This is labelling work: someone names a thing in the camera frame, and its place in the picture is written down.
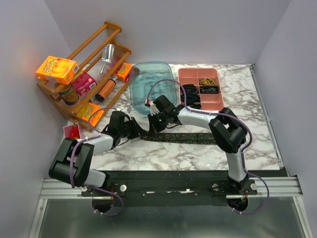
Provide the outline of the dark patterned necktie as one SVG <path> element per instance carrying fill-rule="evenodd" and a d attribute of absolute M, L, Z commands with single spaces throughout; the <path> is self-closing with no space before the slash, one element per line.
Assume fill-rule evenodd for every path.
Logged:
<path fill-rule="evenodd" d="M 216 140 L 212 133 L 155 133 L 142 135 L 140 138 L 152 142 L 216 145 Z"/>

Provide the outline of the teal transparent plastic tray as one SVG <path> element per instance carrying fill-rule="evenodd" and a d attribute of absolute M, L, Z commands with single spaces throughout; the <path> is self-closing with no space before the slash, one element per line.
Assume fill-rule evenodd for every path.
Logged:
<path fill-rule="evenodd" d="M 162 61 L 138 63 L 129 72 L 131 105 L 137 112 L 147 115 L 150 109 L 145 106 L 146 99 L 151 101 L 165 95 L 177 105 L 178 96 L 171 67 Z"/>

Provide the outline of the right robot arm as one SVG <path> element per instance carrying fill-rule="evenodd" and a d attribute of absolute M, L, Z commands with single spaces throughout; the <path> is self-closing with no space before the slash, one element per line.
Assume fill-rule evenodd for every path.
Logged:
<path fill-rule="evenodd" d="M 229 191 L 239 194 L 245 190 L 249 176 L 245 169 L 243 145 L 250 130 L 229 108 L 209 112 L 186 105 L 176 107 L 164 95 L 154 101 L 147 99 L 145 106 L 150 108 L 148 119 L 151 134 L 163 131 L 168 124 L 193 125 L 209 129 L 217 146 L 226 153 Z"/>

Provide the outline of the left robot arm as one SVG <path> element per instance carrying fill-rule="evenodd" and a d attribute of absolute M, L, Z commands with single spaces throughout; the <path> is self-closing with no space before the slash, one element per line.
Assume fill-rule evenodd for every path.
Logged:
<path fill-rule="evenodd" d="M 123 138 L 132 140 L 145 134 L 147 131 L 134 118 L 125 112 L 113 111 L 108 125 L 97 135 L 62 141 L 49 168 L 49 176 L 72 187 L 93 187 L 97 195 L 104 196 L 109 192 L 110 182 L 106 173 L 90 168 L 92 157 L 119 146 Z"/>

